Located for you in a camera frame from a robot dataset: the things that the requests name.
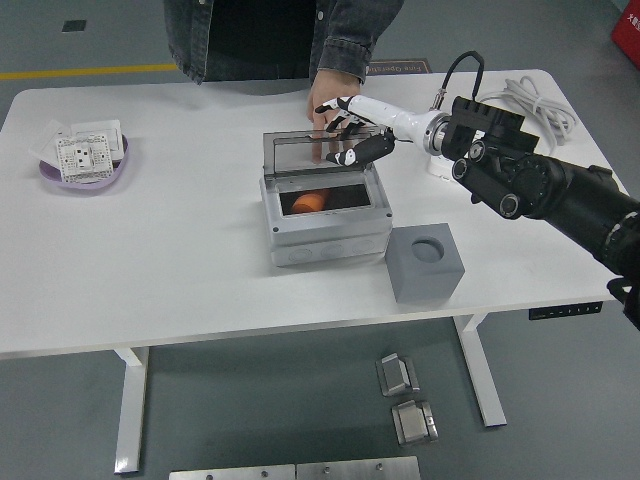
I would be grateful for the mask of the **person's hand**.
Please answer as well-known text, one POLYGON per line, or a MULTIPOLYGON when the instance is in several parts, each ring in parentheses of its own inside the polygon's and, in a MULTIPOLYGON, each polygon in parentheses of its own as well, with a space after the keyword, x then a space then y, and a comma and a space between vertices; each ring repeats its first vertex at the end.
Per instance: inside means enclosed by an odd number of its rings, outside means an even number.
POLYGON ((358 95, 360 90, 360 79, 354 75, 334 70, 319 70, 307 99, 307 117, 312 123, 312 129, 324 130, 337 115, 336 110, 318 113, 317 108, 338 97, 358 95))

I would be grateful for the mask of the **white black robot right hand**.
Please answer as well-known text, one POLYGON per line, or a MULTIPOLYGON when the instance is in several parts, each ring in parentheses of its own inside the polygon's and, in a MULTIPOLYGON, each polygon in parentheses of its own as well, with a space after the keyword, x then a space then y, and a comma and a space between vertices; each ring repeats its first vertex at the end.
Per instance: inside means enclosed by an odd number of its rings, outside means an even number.
POLYGON ((417 114, 362 95, 338 97, 316 108, 319 114, 329 110, 337 110, 337 116, 326 127, 328 133, 334 132, 344 120, 347 124, 342 131, 343 137, 366 123, 377 125, 382 130, 354 147, 328 153, 324 156, 328 162, 346 167, 367 165, 391 153, 396 140, 412 142, 420 151, 430 155, 441 154, 448 115, 440 110, 417 114))

